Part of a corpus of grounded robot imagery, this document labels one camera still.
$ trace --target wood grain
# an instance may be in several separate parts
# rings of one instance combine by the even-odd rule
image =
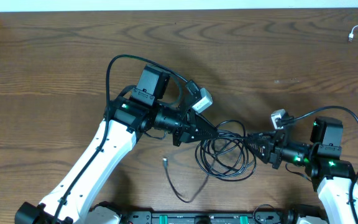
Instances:
[[[37,204],[86,149],[102,119],[104,76],[115,55],[155,60],[207,88],[214,105],[205,116],[214,124],[239,119],[250,131],[269,130],[270,113],[280,108],[301,115],[341,105],[358,115],[358,31],[347,43],[357,24],[358,9],[0,14],[0,223],[12,223],[24,201]],[[112,96],[136,84],[143,66],[114,64]],[[171,83],[167,101],[176,95]],[[343,120],[342,159],[358,168],[357,123],[341,111],[322,114]],[[300,123],[295,137],[308,141],[312,122]],[[204,178],[194,150],[172,146],[171,137],[142,138],[95,202],[188,211],[320,205],[307,181],[261,163],[249,180],[210,179],[193,203],[181,203],[161,158],[191,195]]]

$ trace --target wooden board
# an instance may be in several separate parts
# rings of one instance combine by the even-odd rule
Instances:
[[[357,24],[358,9],[0,14],[0,223],[12,223],[24,201],[37,204],[86,149],[103,117],[105,72],[115,55],[155,60],[207,88],[214,105],[204,114],[214,124],[238,119],[262,131],[272,129],[270,114],[280,108],[299,116],[341,105],[358,115],[358,31],[347,43]],[[136,84],[143,66],[114,64],[112,97]],[[177,93],[171,83],[166,100]],[[342,111],[321,114],[344,122],[341,158],[357,169],[357,123]],[[307,142],[312,123],[300,122],[295,138]],[[179,191],[192,195],[205,177],[195,146],[142,138],[95,202],[187,211],[320,205],[309,182],[260,162],[249,180],[210,179],[184,204],[161,159],[169,158]]]

